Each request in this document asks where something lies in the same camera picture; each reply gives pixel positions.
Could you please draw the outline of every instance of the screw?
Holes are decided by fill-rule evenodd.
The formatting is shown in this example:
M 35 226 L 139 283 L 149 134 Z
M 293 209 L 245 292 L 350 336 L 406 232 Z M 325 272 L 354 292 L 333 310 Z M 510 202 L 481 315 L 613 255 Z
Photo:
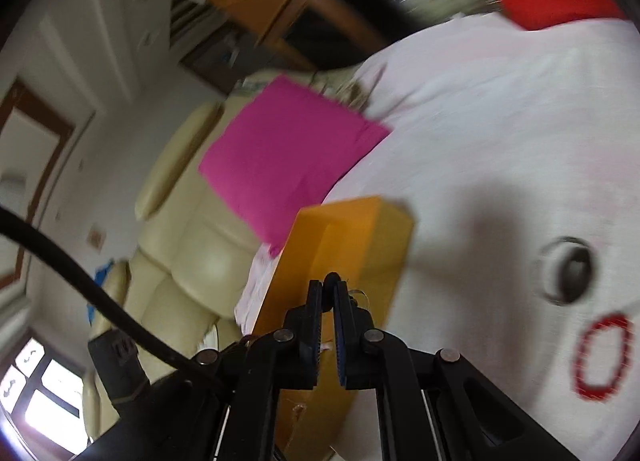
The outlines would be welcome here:
M 290 329 L 278 329 L 273 333 L 273 339 L 276 342 L 288 342 L 293 339 L 293 332 Z
M 440 358 L 442 358 L 445 362 L 449 362 L 450 364 L 452 364 L 453 362 L 457 362 L 458 360 L 460 360 L 460 353 L 455 349 L 441 349 Z
M 385 334 L 380 329 L 368 329 L 364 332 L 364 340 L 367 342 L 380 342 Z
M 218 352 L 215 349 L 203 349 L 196 354 L 196 362 L 200 365 L 211 365 L 218 360 Z

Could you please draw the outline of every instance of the blue object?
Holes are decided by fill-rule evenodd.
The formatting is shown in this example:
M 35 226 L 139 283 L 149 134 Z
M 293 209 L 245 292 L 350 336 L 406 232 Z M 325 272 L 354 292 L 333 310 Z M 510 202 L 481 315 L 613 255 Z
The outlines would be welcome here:
M 105 279 L 107 278 L 107 275 L 109 275 L 109 272 L 111 271 L 111 268 L 115 263 L 116 261 L 111 259 L 107 264 L 95 270 L 95 276 L 94 276 L 95 284 L 102 287 Z M 94 317 L 95 317 L 95 308 L 91 304 L 86 305 L 86 316 L 89 319 L 89 324 L 90 325 L 93 324 Z

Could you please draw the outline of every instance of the beige sofa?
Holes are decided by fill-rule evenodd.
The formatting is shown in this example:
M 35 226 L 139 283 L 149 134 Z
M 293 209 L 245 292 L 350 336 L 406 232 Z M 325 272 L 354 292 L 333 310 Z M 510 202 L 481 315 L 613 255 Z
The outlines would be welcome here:
M 234 307 L 260 245 L 199 175 L 198 164 L 239 110 L 277 74 L 252 75 L 223 104 L 201 106 L 183 123 L 136 201 L 136 218 L 145 222 L 138 249 L 129 261 L 114 266 L 103 286 L 136 321 L 188 357 L 209 332 L 217 333 L 218 349 L 241 337 Z M 287 75 L 327 96 L 357 93 L 341 88 L 353 69 Z M 109 328 L 97 314 L 92 337 Z M 140 362 L 151 382 L 172 370 L 143 350 Z M 92 439 L 118 418 L 94 371 L 84 377 L 82 411 Z

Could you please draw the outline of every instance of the window pane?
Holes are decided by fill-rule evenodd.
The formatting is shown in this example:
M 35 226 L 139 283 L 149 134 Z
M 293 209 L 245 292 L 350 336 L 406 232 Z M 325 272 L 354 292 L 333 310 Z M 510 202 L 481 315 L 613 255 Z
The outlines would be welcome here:
M 73 454 L 79 454 L 86 448 L 82 419 L 66 412 L 40 391 L 33 393 L 24 418 L 39 433 Z
M 44 356 L 44 347 L 33 338 L 27 342 L 15 358 L 15 364 L 18 366 L 25 376 L 31 376 L 38 362 Z
M 82 409 L 82 379 L 55 360 L 44 371 L 42 384 L 76 409 Z
M 4 409 L 11 413 L 14 411 L 15 402 L 24 389 L 27 379 L 24 375 L 12 365 L 0 381 L 0 403 Z

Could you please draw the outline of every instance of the yellow box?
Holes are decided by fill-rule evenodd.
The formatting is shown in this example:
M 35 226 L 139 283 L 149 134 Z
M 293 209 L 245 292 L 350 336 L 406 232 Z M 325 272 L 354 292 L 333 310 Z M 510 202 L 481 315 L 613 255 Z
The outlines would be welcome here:
M 400 278 L 414 222 L 381 197 L 366 197 L 305 208 L 298 213 L 258 315 L 254 334 L 282 326 L 287 310 L 306 300 L 309 281 L 336 271 L 349 289 L 369 298 L 377 327 L 386 320 Z M 360 305 L 363 298 L 358 298 Z M 322 316 L 322 342 L 332 343 L 333 315 Z M 335 348 L 320 358 L 313 391 L 282 391 L 276 444 L 289 461 L 321 461 L 349 410 L 353 394 L 338 383 Z

